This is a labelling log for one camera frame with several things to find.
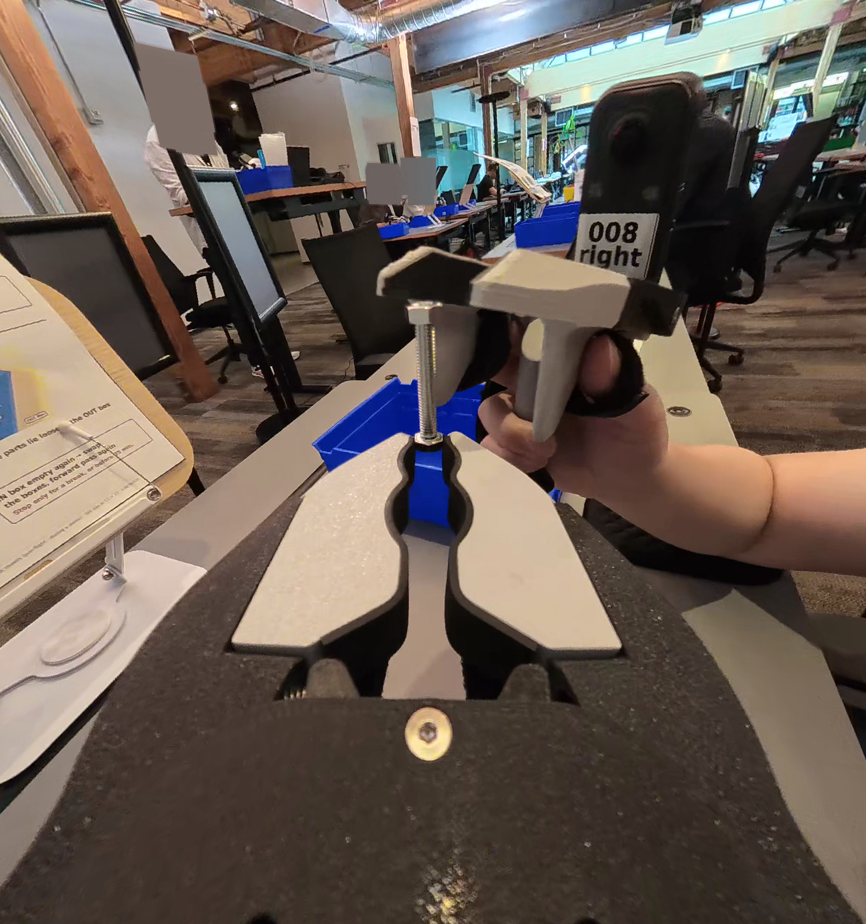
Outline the ceiling projector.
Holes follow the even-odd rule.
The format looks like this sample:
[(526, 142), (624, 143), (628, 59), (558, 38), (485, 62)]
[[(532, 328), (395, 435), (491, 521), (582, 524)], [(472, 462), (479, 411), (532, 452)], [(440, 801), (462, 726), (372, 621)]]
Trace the ceiling projector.
[(665, 44), (690, 40), (699, 34), (704, 25), (703, 6), (703, 1), (675, 1), (671, 8)]

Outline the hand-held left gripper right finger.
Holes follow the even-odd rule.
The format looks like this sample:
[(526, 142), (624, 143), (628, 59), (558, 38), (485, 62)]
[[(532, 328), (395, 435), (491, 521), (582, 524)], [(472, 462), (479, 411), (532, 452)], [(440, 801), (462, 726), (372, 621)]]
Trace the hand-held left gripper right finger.
[(537, 657), (618, 656), (623, 643), (550, 496), (458, 432), (443, 439), (443, 477), (460, 616)]

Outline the long thin steel bolt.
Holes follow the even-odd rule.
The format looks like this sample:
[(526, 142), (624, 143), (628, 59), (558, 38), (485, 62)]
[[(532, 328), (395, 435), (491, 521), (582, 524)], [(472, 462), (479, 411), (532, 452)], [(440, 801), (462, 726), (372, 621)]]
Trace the long thin steel bolt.
[(435, 399), (436, 349), (435, 329), (432, 324), (416, 325), (416, 362), (418, 431), (415, 443), (424, 447), (436, 447), (441, 443), (441, 434)]

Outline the person's office chair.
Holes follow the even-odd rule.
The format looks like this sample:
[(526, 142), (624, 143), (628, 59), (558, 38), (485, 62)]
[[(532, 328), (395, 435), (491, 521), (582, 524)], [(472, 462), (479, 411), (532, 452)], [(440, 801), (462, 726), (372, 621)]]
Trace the person's office chair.
[(823, 654), (847, 709), (866, 714), (866, 609), (859, 617), (810, 616), (808, 638)]

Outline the black floor lamp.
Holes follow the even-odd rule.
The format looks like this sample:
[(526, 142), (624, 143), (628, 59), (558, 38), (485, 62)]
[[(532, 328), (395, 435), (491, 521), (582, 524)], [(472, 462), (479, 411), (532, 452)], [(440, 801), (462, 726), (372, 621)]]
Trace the black floor lamp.
[[(127, 16), (124, 12), (122, 3), (119, 1), (103, 1), (103, 5), (106, 9), (106, 12), (111, 20), (113, 27), (115, 29), (116, 36), (125, 52), (128, 63), (131, 66), (131, 69), (135, 75), (135, 78), (138, 82), (140, 92), (144, 97), (145, 103), (148, 106), (150, 112), (150, 103), (148, 102), (148, 96), (146, 94), (143, 79), (141, 77), (139, 58), (137, 54), (137, 44), (135, 42), (134, 34), (127, 22)], [(173, 163), (174, 170), (176, 170), (178, 176), (182, 176), (180, 173), (181, 170), (185, 168), (185, 158), (182, 154), (176, 153), (170, 148), (164, 148), (167, 156)]]
[(479, 102), (484, 106), (485, 104), (490, 106), (490, 117), (491, 117), (491, 152), (490, 152), (490, 161), (494, 167), (494, 178), (497, 182), (497, 187), (495, 190), (495, 198), (497, 202), (497, 218), (499, 219), (499, 232), (502, 235), (505, 231), (505, 216), (504, 216), (504, 207), (502, 200), (502, 192), (499, 185), (499, 153), (498, 153), (498, 121), (497, 121), (497, 110), (498, 104), (507, 100), (509, 98), (508, 90), (497, 90), (491, 91), (488, 94), (482, 95), (479, 98)]

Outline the person's right hand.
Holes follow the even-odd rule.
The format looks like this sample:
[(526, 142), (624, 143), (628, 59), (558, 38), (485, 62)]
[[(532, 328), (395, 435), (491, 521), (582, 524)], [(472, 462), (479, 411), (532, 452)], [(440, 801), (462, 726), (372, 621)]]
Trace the person's right hand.
[(621, 491), (637, 491), (640, 480), (663, 462), (669, 448), (666, 411), (650, 385), (646, 398), (616, 418), (567, 414), (544, 443), (530, 422), (515, 412), (521, 346), (514, 343), (494, 381), (503, 392), (485, 399), (478, 418), (485, 429), (485, 449), (527, 474), (546, 470), (562, 491), (595, 498), (612, 506)]

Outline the blue plastic bin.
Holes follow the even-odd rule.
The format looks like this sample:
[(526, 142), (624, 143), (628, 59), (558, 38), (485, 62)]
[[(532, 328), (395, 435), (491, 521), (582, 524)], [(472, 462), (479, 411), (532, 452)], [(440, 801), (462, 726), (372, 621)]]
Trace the blue plastic bin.
[[(372, 531), (385, 531), (384, 509), (372, 510), (358, 503), (364, 489), (368, 489), (369, 501), (373, 500), (368, 475), (361, 472), (360, 466), (354, 474), (338, 476), (333, 471), (393, 436), (404, 433), (412, 441), (417, 429), (417, 382), (407, 385), (393, 378), (313, 443), (329, 474), (309, 491), (316, 498), (308, 495), (302, 510), (332, 534), (355, 530), (367, 537)], [(449, 528), (448, 503), (441, 452), (422, 452), (407, 497), (407, 519)]]
[(288, 166), (252, 167), (235, 172), (244, 196), (291, 189), (294, 186), (293, 174)]
[(538, 216), (515, 225), (516, 248), (569, 248), (577, 236), (579, 216), (579, 202), (546, 205)]

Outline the silver ventilation duct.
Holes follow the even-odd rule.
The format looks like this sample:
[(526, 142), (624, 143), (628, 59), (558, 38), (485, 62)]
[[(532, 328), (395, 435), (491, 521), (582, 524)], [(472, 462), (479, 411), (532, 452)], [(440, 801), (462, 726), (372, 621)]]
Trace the silver ventilation duct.
[(334, 1), (232, 1), (234, 6), (290, 29), (362, 45), (392, 40), (499, 4), (499, 1), (411, 1), (358, 11)]

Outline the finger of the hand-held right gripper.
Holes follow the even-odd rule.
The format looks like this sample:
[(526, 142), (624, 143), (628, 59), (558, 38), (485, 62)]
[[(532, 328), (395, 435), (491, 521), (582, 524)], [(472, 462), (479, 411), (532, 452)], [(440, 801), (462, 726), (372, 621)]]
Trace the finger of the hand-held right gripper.
[(618, 320), (630, 294), (624, 275), (518, 249), (473, 279), (469, 303), (543, 320)]
[(439, 302), (468, 307), (475, 278), (488, 268), (439, 248), (418, 247), (384, 267), (377, 277), (377, 295), (403, 302)]

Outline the wooden top desk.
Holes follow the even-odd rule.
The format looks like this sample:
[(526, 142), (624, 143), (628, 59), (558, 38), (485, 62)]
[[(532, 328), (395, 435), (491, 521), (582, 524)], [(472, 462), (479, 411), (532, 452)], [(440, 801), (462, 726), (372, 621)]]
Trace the wooden top desk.
[[(229, 243), (229, 234), (240, 231), (245, 225), (254, 234), (254, 214), (265, 214), (276, 221), (329, 214), (332, 232), (340, 234), (339, 213), (346, 211), (353, 225), (358, 226), (359, 209), (367, 194), (364, 181), (244, 193), (238, 175), (232, 170), (197, 169), (193, 174), (191, 205), (172, 209), (170, 214), (177, 217), (194, 215), (210, 245)], [(197, 208), (196, 214), (193, 213), (194, 208)]]

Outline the laminated instruction sheet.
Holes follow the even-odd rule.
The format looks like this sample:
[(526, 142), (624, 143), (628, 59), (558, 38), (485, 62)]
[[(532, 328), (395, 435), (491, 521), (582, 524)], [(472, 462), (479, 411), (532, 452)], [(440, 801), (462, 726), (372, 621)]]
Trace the laminated instruction sheet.
[(184, 459), (27, 279), (0, 255), (0, 589)]

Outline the person's right forearm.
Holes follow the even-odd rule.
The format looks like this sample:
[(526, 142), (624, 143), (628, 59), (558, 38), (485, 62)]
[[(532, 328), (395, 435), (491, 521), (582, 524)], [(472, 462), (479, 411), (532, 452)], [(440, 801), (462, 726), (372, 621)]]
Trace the person's right forearm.
[(866, 577), (866, 448), (760, 456), (672, 445), (642, 514), (683, 549)]

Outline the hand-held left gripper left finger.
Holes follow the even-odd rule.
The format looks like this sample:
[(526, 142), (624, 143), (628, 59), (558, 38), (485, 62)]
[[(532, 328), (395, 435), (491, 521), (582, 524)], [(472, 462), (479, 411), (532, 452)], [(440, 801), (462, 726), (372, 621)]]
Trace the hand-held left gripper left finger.
[(397, 433), (306, 492), (233, 632), (236, 650), (315, 656), (405, 603), (411, 460), (412, 438)]

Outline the white stand base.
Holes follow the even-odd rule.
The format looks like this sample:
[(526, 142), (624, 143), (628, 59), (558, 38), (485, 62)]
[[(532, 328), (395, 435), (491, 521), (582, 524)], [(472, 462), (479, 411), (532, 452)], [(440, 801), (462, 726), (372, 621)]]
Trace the white stand base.
[(0, 647), (0, 784), (27, 769), (123, 672), (206, 574), (146, 551), (92, 576)]

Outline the display screen on black stand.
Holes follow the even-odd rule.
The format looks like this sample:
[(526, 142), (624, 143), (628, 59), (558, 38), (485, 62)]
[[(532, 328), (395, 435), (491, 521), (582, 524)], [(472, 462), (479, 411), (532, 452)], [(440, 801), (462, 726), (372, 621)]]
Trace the display screen on black stand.
[(297, 395), (323, 397), (332, 385), (304, 385), (293, 359), (280, 312), (287, 299), (267, 250), (258, 236), (235, 172), (191, 167), (185, 156), (168, 151), (205, 238), (208, 263), (231, 303), (235, 326), (247, 356), (264, 376), (277, 411), (255, 428), (260, 444), (298, 418)]

